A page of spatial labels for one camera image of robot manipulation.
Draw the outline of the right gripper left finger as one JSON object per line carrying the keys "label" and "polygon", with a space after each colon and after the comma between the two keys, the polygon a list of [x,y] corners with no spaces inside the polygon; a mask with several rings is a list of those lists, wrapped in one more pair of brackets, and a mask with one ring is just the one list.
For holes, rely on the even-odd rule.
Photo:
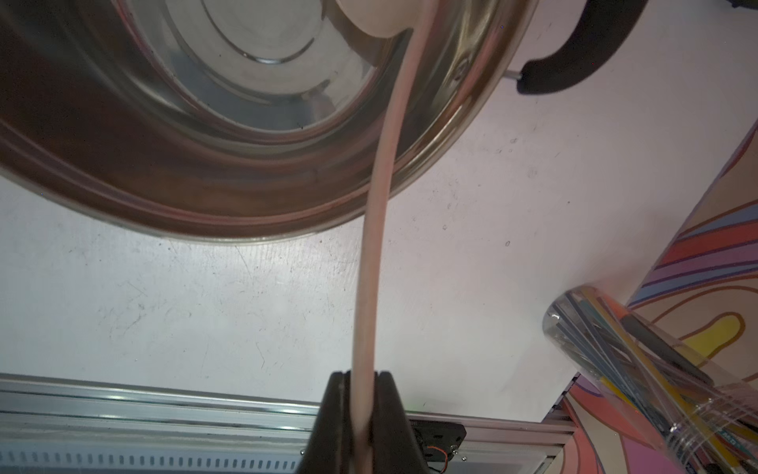
{"label": "right gripper left finger", "polygon": [[351,373],[331,374],[321,405],[296,469],[297,474],[348,474],[353,454]]}

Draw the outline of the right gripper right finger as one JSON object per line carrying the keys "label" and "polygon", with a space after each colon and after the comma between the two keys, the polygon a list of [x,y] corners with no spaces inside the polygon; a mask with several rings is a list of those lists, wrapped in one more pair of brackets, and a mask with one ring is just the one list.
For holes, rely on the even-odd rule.
{"label": "right gripper right finger", "polygon": [[379,372],[375,376],[371,446],[374,473],[430,472],[389,371]]}

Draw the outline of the stainless steel pot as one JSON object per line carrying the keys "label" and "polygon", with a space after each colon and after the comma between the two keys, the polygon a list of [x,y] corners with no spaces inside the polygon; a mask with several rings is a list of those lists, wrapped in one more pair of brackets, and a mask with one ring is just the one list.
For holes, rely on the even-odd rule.
{"label": "stainless steel pot", "polygon": [[410,37],[335,1],[5,1],[1,172],[154,234],[323,231],[364,213]]}

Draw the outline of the beige plastic ladle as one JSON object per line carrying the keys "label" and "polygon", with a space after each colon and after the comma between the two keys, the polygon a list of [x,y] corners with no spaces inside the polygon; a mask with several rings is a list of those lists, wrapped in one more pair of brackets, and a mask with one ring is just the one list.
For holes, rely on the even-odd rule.
{"label": "beige plastic ladle", "polygon": [[390,39],[409,30],[411,38],[384,114],[364,214],[357,277],[351,395],[351,465],[356,473],[373,471],[370,440],[374,401],[375,344],[381,254],[387,207],[404,117],[439,3],[424,1],[341,1],[347,19],[363,33]]}

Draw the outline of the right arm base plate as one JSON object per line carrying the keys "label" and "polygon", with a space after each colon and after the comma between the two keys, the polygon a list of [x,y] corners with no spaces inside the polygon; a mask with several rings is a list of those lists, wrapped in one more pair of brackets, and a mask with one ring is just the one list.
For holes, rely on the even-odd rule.
{"label": "right arm base plate", "polygon": [[412,420],[412,431],[422,458],[432,473],[445,473],[467,431],[461,424]]}

